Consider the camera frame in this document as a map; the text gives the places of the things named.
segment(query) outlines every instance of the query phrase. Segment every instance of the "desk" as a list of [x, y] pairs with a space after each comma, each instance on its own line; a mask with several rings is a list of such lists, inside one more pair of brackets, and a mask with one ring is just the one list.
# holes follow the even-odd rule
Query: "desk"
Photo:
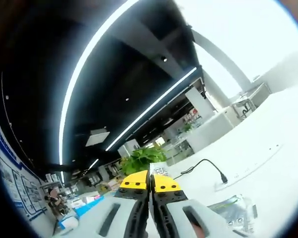
[[[269, 159], [273, 146], [280, 149]], [[250, 197], [257, 206], [256, 237], [269, 238], [287, 228], [298, 212], [298, 87], [272, 94], [237, 127], [198, 153], [170, 167], [175, 177], [201, 159], [213, 161], [228, 177], [251, 167], [261, 167], [233, 185], [215, 190], [221, 182], [208, 163], [177, 179], [189, 199], [204, 205], [223, 201], [233, 195]], [[159, 237], [149, 216], [149, 238]]]

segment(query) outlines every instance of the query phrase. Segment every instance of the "ceiling light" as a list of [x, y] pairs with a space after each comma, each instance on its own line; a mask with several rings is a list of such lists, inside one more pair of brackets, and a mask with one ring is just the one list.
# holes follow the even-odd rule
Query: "ceiling light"
[[63, 136], [64, 136], [64, 127], [66, 114], [69, 108], [70, 99], [74, 90], [74, 86], [77, 82], [78, 76], [89, 57], [90, 53], [94, 49], [94, 47], [99, 42], [100, 38], [105, 34], [108, 28], [131, 6], [133, 6], [138, 0], [128, 0], [124, 4], [122, 4], [110, 17], [103, 23], [103, 25], [97, 30], [95, 35], [91, 38], [90, 42], [86, 46], [83, 54], [80, 56], [77, 65], [74, 69], [73, 75], [71, 77], [69, 87], [66, 91], [66, 95], [63, 102], [62, 112], [61, 112], [61, 121], [60, 121], [60, 131], [59, 131], [59, 162], [60, 165], [63, 164]]
[[62, 180], [62, 183], [64, 183], [64, 173], [63, 173], [63, 171], [61, 171], [61, 180]]
[[168, 125], [169, 123], [171, 123], [173, 121], [173, 118], [169, 118], [169, 120], [165, 123], [165, 124], [163, 124], [163, 125]]
[[133, 127], [141, 118], [144, 117], [147, 112], [149, 112], [158, 102], [160, 102], [166, 95], [168, 95], [176, 86], [178, 86], [180, 83], [182, 83], [187, 77], [189, 77], [194, 71], [196, 71], [197, 68], [194, 67], [192, 70], [190, 70], [186, 75], [184, 75], [180, 80], [178, 80], [175, 84], [173, 84], [164, 94], [162, 94], [157, 100], [155, 100], [154, 103], [152, 103], [143, 113], [141, 113], [123, 132], [120, 133], [120, 135], [114, 139], [113, 142], [106, 148], [106, 151], [108, 151], [111, 147], [113, 147], [114, 144], [124, 135], [128, 130], [130, 130], [131, 127]]
[[94, 163], [92, 163], [90, 166], [89, 166], [89, 168], [88, 168], [88, 170], [90, 170], [91, 169], [91, 167], [93, 167], [96, 163], [97, 163], [97, 161], [98, 161], [98, 159], [97, 160], [95, 160], [94, 161]]

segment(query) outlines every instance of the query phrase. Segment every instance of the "bright window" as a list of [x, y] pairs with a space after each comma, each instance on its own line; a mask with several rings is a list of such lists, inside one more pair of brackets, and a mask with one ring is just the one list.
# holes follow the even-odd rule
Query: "bright window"
[[159, 146], [161, 146], [161, 145], [163, 145], [163, 144], [165, 143], [165, 141], [164, 141], [164, 139], [163, 139], [162, 137], [159, 137], [157, 140], [155, 140], [155, 142], [156, 142]]
[[298, 25], [277, 0], [175, 2], [187, 23], [224, 51], [250, 81], [298, 50]]
[[147, 148], [152, 148], [154, 147], [153, 143], [149, 143], [148, 145], [146, 145]]
[[194, 47], [202, 68], [228, 98], [232, 98], [242, 91], [232, 75], [215, 58], [195, 43]]

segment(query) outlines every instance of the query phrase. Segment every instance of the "ceiling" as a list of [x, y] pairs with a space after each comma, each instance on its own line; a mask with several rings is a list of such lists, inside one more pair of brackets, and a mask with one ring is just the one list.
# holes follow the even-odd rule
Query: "ceiling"
[[[127, 138], [143, 144], [145, 135], [146, 140], [156, 137], [169, 118], [176, 121], [192, 108], [183, 94], [168, 102], [202, 77], [201, 68], [105, 152], [155, 99], [199, 66], [189, 29], [175, 4], [139, 1], [105, 33], [78, 77], [67, 113], [64, 165], [58, 165], [61, 110], [71, 75], [91, 37], [122, 3], [71, 0], [35, 5], [11, 33], [2, 92], [14, 135], [3, 104], [0, 122], [19, 157], [28, 157], [26, 163], [40, 175], [65, 171], [70, 179], [74, 170], [87, 169], [96, 158], [98, 166], [106, 164], [119, 158], [117, 149]], [[200, 81], [196, 84], [202, 88]], [[85, 147], [90, 131], [104, 127], [110, 132], [105, 141]]]

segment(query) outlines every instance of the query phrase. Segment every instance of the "potted plant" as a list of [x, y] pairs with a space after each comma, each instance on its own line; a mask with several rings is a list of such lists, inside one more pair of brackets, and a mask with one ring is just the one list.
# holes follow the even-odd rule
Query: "potted plant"
[[185, 123], [183, 130], [184, 130], [184, 132], [188, 132], [188, 131], [192, 130], [192, 125], [190, 123]]
[[149, 169], [150, 163], [165, 162], [166, 156], [159, 147], [140, 148], [129, 157], [121, 160], [122, 170], [126, 175]]

